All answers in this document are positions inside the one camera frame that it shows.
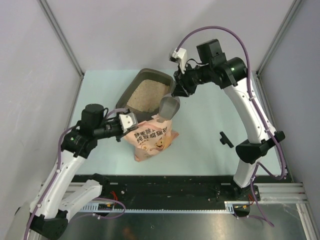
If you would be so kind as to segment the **silver metal scoop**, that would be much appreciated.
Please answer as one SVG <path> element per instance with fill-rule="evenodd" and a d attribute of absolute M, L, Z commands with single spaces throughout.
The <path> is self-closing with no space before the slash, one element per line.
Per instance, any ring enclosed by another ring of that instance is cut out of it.
<path fill-rule="evenodd" d="M 180 109 L 181 101 L 179 97 L 173 97 L 170 94 L 165 95 L 159 105 L 159 119 L 160 123 L 170 121 Z"/>

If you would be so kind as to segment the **pink cat litter bag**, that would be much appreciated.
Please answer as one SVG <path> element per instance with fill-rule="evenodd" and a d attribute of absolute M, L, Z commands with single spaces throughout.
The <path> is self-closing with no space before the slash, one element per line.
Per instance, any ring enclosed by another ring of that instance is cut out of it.
<path fill-rule="evenodd" d="M 141 162 L 166 150 L 178 136 L 173 130 L 173 121 L 163 120 L 157 114 L 151 120 L 140 122 L 124 139 L 134 146 L 135 161 Z"/>

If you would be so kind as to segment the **black bag sealing clip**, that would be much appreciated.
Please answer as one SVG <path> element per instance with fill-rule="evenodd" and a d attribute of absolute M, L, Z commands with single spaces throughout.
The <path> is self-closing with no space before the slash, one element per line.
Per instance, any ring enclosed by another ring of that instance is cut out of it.
<path fill-rule="evenodd" d="M 223 131 L 221 131 L 219 134 L 220 134 L 219 141 L 221 142 L 222 145 L 227 145 L 229 148 L 234 147 L 233 143 L 230 141 L 230 139 L 226 136 L 226 134 Z"/>

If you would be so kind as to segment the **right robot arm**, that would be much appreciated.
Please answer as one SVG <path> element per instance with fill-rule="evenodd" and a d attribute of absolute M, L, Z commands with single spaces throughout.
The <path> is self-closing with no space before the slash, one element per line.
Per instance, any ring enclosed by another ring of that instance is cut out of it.
<path fill-rule="evenodd" d="M 239 163 L 229 186 L 220 189 L 221 195 L 231 195 L 242 201 L 249 194 L 249 185 L 256 166 L 268 151 L 285 139 L 269 122 L 252 89 L 248 68 L 239 57 L 227 59 L 217 39 L 198 45 L 201 64 L 192 67 L 184 48 L 174 49 L 170 61 L 178 64 L 174 72 L 174 97 L 189 97 L 197 86 L 214 83 L 229 97 L 246 130 L 247 139 L 235 147 Z"/>

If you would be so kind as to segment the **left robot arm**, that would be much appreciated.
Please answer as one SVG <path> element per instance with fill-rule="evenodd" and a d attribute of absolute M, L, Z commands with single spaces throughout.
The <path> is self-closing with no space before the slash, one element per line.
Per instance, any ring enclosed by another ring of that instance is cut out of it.
<path fill-rule="evenodd" d="M 115 138 L 117 142 L 134 129 L 137 119 L 127 108 L 109 111 L 101 104 L 88 104 L 81 118 L 66 129 L 58 140 L 55 165 L 29 205 L 29 219 L 23 239 L 37 233 L 49 240 L 59 239 L 74 215 L 95 199 L 113 196 L 110 180 L 98 173 L 90 176 L 82 187 L 64 198 L 77 170 L 88 159 L 102 139 Z"/>

